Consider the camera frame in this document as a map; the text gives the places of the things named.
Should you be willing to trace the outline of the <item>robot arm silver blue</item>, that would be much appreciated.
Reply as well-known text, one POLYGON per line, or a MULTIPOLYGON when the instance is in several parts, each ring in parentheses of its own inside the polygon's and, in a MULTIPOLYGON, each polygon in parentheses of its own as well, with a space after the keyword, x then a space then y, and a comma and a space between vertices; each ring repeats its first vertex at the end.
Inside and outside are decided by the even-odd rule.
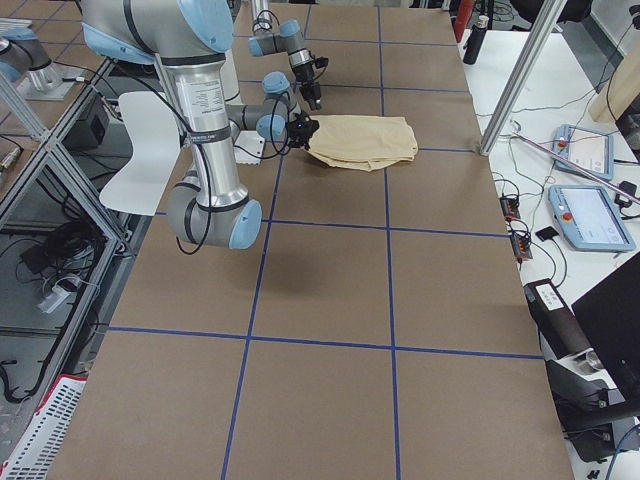
POLYGON ((322 108, 320 77, 329 65, 329 59, 315 56, 305 44, 297 20, 280 23, 267 1, 249 2, 253 35, 248 41, 254 57, 285 53, 295 77, 298 90, 312 111, 322 108))
POLYGON ((154 65, 177 94, 170 108, 185 127, 194 170, 169 196, 168 221, 179 243, 247 249, 258 237, 262 207, 241 183, 235 140, 254 130, 266 141, 307 148, 318 121, 301 109, 281 72, 262 81, 259 105, 225 99, 224 62, 234 40, 225 1, 86 1, 84 39, 109 59, 154 65))

